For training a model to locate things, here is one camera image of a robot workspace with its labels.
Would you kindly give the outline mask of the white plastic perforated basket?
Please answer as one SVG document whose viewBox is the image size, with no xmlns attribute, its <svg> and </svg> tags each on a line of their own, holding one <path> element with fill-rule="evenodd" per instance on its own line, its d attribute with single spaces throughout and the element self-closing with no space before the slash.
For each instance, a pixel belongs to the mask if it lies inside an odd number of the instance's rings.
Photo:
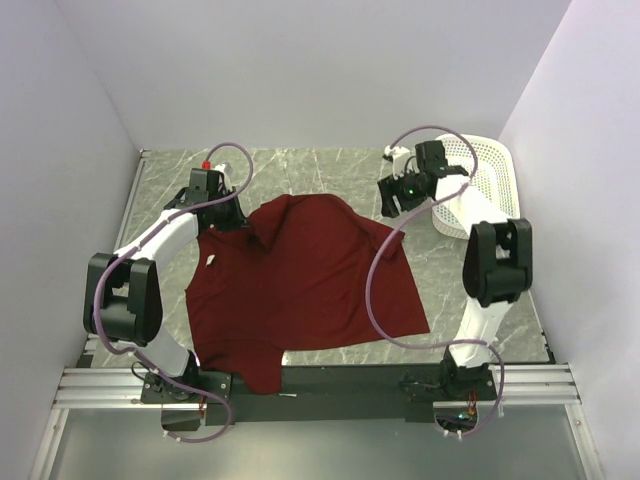
<svg viewBox="0 0 640 480">
<path fill-rule="evenodd" d="M 465 135 L 474 148 L 478 160 L 478 170 L 472 181 L 492 204 L 507 216 L 520 217 L 519 194 L 513 160 L 508 148 L 497 140 Z M 465 144 L 453 134 L 437 137 L 443 143 L 446 158 L 450 165 L 461 165 L 468 172 L 473 167 L 473 158 Z M 445 206 L 432 210 L 432 222 L 435 229 L 448 237 L 467 239 L 463 226 Z"/>
</svg>

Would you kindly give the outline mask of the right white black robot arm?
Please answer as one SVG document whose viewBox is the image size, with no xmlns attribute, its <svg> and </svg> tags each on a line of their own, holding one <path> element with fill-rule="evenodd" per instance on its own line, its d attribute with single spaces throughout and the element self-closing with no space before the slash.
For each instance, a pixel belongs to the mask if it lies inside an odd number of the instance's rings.
<svg viewBox="0 0 640 480">
<path fill-rule="evenodd" d="M 492 342 L 511 305 L 531 287 L 532 227 L 517 218 L 515 173 L 507 148 L 496 140 L 449 133 L 407 149 L 392 143 L 383 157 L 393 172 L 378 182 L 382 213 L 410 218 L 443 207 L 468 237 L 463 264 L 466 306 L 445 353 L 435 389 L 446 399 L 466 398 L 492 384 Z"/>
</svg>

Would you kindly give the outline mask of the dark red t shirt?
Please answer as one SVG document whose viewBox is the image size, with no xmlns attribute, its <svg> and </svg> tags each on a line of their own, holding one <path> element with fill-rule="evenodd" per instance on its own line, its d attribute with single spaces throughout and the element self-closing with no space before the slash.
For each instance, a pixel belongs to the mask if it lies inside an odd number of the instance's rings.
<svg viewBox="0 0 640 480">
<path fill-rule="evenodd" d="M 428 331 L 402 238 L 388 226 L 330 194 L 279 196 L 249 224 L 198 238 L 186 306 L 203 368 L 274 394 L 288 351 Z"/>
</svg>

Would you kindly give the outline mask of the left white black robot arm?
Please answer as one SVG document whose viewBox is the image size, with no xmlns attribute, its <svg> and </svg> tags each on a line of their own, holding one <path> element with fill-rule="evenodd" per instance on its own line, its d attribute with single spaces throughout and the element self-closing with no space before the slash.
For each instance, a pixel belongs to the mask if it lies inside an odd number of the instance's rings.
<svg viewBox="0 0 640 480">
<path fill-rule="evenodd" d="M 229 184 L 231 167 L 204 162 L 191 170 L 157 220 L 113 253 L 91 257 L 83 324 L 113 355 L 134 357 L 148 368 L 151 389 L 163 386 L 176 401 L 202 395 L 194 352 L 163 326 L 160 272 L 188 244 L 210 228 L 222 232 L 248 225 L 238 195 Z"/>
</svg>

